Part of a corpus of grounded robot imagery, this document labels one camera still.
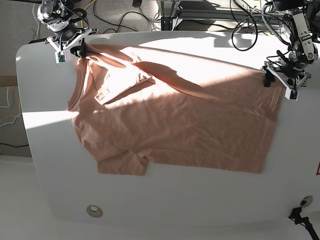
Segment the salmon pink T-shirt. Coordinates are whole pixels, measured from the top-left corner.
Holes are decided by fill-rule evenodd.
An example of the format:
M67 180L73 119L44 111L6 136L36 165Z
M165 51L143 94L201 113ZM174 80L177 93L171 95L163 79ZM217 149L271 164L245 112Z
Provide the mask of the salmon pink T-shirt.
M68 111L101 174L148 164L260 174L283 86L223 61L144 47L88 44Z

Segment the red warning sticker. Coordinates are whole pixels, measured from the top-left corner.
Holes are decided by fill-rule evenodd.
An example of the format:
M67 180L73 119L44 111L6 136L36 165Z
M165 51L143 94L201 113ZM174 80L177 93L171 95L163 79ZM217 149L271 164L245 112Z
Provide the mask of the red warning sticker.
M316 171L316 176L319 176L319 175L320 175L320 162L318 164L317 171Z

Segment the right round table grommet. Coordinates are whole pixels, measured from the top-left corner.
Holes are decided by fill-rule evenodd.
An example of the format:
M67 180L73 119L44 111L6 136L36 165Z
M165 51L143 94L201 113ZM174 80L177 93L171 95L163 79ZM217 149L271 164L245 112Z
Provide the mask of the right round table grommet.
M313 196L312 195L308 195L306 197L304 197L301 201L300 201L300 207L301 208L305 208L307 206L309 206L312 202L313 202Z

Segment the round metal table grommet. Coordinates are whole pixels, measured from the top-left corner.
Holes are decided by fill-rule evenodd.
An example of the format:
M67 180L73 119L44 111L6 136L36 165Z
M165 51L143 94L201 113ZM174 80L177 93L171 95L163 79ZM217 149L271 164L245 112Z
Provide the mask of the round metal table grommet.
M86 208L86 212L89 216L93 218L101 218L103 215L102 209L96 205L89 205Z

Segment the aluminium frame post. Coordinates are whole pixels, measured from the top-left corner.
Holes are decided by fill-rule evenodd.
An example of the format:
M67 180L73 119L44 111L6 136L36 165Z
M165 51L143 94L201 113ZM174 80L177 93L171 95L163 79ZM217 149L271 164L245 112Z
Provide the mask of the aluminium frame post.
M172 31L173 30L173 18L180 4L179 1L173 0L160 0L159 13L160 13L160 23L161 31Z

